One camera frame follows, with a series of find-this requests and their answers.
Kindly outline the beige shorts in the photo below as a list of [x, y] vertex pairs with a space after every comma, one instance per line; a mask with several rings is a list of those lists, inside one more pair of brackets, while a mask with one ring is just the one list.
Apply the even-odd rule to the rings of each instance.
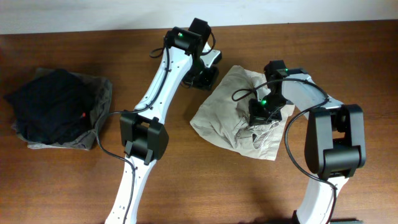
[[277, 157], [287, 118], [292, 116], [295, 106], [285, 105], [281, 109], [282, 121], [251, 126], [249, 124], [249, 100], [233, 101], [233, 92], [252, 89], [266, 82], [265, 75], [234, 65], [202, 103], [190, 125], [204, 140], [225, 149], [254, 159], [274, 161]]

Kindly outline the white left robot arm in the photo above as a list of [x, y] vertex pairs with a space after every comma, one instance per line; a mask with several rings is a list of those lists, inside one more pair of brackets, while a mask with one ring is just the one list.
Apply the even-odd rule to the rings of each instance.
[[215, 37], [206, 21], [195, 18], [188, 29], [174, 27], [164, 36], [161, 63], [142, 100], [132, 111], [118, 111], [124, 171], [106, 223], [136, 223], [147, 178], [165, 153], [169, 135], [164, 126], [179, 86], [210, 90], [222, 53], [208, 41]]

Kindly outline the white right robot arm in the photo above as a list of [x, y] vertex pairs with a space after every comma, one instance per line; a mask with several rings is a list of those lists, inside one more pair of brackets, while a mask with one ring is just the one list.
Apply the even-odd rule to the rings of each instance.
[[307, 168], [293, 163], [309, 181], [290, 222], [331, 223], [339, 192], [366, 162], [363, 110], [332, 98], [304, 69], [289, 69], [281, 60], [269, 62], [264, 74], [266, 82], [252, 90], [256, 98], [249, 102], [249, 124], [282, 121], [281, 109], [289, 104], [300, 112], [286, 124], [284, 136], [294, 121], [302, 116], [308, 120], [304, 145]]

